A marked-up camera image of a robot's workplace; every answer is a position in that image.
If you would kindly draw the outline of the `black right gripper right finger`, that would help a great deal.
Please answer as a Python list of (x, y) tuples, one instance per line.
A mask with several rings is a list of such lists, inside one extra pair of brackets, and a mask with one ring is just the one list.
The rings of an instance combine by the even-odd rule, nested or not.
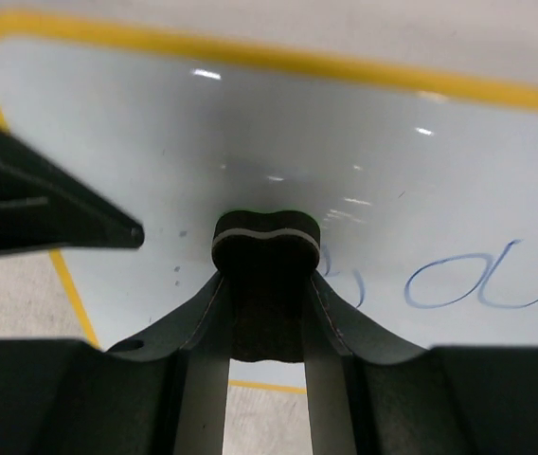
[(316, 454), (538, 454), (538, 347), (423, 349), (305, 283)]

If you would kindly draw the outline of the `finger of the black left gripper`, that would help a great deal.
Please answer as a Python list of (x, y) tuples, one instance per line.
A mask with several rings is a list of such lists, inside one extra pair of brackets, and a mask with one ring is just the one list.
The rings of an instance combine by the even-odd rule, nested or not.
[(0, 256), (58, 247), (132, 248), (144, 229), (0, 130)]

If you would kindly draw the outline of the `yellow framed whiteboard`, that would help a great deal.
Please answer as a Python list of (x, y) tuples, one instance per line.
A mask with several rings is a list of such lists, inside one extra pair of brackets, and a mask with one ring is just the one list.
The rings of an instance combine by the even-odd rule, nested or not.
[(417, 345), (538, 345), (538, 86), (9, 9), (0, 127), (144, 227), (51, 253), (94, 345), (188, 300), (233, 209), (311, 215), (332, 288)]

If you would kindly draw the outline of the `black felt eraser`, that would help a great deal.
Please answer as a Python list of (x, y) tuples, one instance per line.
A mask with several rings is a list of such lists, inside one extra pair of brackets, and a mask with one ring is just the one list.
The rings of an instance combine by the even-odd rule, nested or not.
[(320, 261), (315, 219), (297, 210), (227, 212), (215, 225), (211, 257), (232, 301), (232, 358), (302, 362), (305, 286)]

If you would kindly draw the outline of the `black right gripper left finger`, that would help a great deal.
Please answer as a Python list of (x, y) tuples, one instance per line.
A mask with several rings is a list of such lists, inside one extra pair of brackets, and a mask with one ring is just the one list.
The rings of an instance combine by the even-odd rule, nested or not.
[(0, 454), (218, 454), (228, 370), (219, 276), (106, 352), (0, 340)]

